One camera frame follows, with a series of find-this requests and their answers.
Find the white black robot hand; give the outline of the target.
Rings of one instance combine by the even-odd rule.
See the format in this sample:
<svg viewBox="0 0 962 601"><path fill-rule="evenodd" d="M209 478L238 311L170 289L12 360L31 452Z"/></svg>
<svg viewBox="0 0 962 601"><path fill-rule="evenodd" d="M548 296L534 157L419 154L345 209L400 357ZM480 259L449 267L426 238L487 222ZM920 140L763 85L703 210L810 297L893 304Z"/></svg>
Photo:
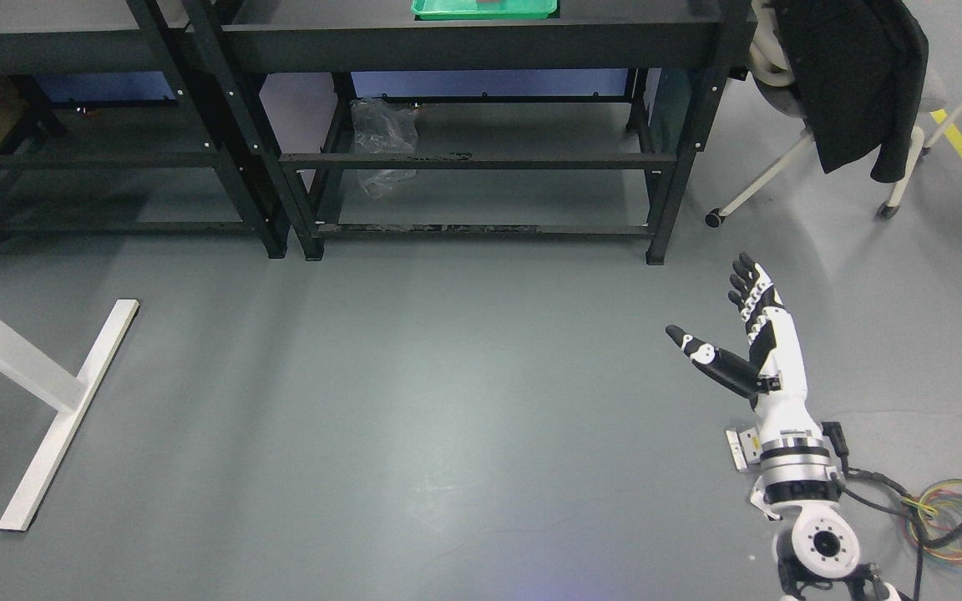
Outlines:
<svg viewBox="0 0 962 601"><path fill-rule="evenodd" d="M797 327L774 281L748 254L732 264L727 296L737 305L749 343L748 358L668 325L666 334L691 364L745 398L758 418L761 440L822 435L807 411L807 378Z"/></svg>

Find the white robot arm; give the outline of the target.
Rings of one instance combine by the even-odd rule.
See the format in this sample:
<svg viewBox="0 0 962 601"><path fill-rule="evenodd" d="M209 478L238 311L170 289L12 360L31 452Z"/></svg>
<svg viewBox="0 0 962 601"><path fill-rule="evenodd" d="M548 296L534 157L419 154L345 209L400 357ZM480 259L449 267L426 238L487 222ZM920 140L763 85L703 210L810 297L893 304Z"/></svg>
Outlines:
<svg viewBox="0 0 962 601"><path fill-rule="evenodd" d="M839 422L822 423L820 437L793 433L761 441L755 427L726 430L738 472L757 474L748 501L780 529L772 558L782 600L802 600L806 588L843 583L853 600L906 600L882 579L878 565L860 559L858 535L841 517L843 476L831 451L847 465L848 446Z"/></svg>

